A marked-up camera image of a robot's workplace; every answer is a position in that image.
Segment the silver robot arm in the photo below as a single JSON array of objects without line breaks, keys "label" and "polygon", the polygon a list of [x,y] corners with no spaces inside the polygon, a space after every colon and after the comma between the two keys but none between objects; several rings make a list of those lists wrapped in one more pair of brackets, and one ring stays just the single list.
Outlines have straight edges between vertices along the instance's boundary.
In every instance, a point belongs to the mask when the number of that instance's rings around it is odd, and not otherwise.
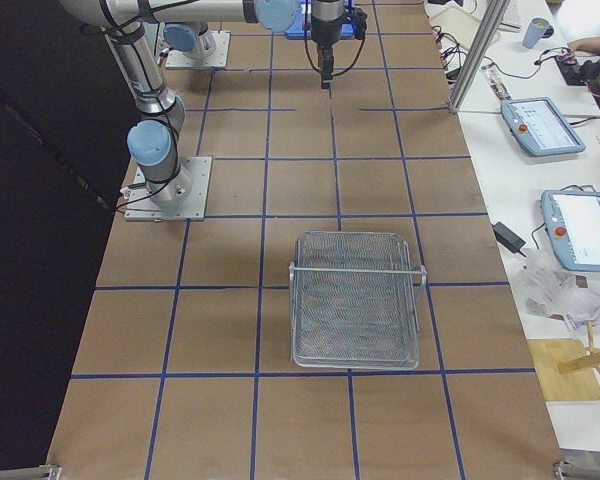
[{"label": "silver robot arm", "polygon": [[65,1],[84,34],[103,36],[131,91],[141,120],[127,134],[127,147],[142,175],[142,195],[122,203],[134,220],[202,218],[211,160],[184,157],[178,140],[186,113],[167,86],[145,36],[148,24],[163,26],[169,47],[204,62],[218,53],[210,22],[244,22],[283,33],[300,11],[297,1]]},{"label": "silver robot arm", "polygon": [[217,48],[206,22],[166,23],[163,37],[171,49],[195,60],[209,57]]}]

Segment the person's hand at desk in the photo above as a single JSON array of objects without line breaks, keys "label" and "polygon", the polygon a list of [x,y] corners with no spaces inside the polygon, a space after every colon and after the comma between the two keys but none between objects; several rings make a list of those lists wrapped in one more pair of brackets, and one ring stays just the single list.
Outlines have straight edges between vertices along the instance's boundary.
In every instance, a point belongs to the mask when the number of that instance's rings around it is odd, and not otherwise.
[{"label": "person's hand at desk", "polygon": [[567,44],[572,51],[585,52],[600,56],[600,36],[584,37],[572,40]]}]

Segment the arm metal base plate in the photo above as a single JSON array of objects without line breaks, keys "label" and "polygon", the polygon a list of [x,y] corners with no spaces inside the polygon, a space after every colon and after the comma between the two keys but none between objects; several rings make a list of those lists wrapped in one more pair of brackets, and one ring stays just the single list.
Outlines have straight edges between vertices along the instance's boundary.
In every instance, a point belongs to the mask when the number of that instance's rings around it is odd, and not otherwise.
[{"label": "arm metal base plate", "polygon": [[212,30],[210,32],[213,34],[217,46],[212,55],[201,60],[195,60],[170,48],[165,64],[166,68],[171,70],[224,69],[228,59],[230,33],[228,31]]},{"label": "arm metal base plate", "polygon": [[161,185],[145,181],[140,168],[136,169],[134,181],[138,188],[129,191],[124,200],[127,221],[201,221],[205,217],[210,184],[211,157],[180,157],[179,174],[164,189]]}]

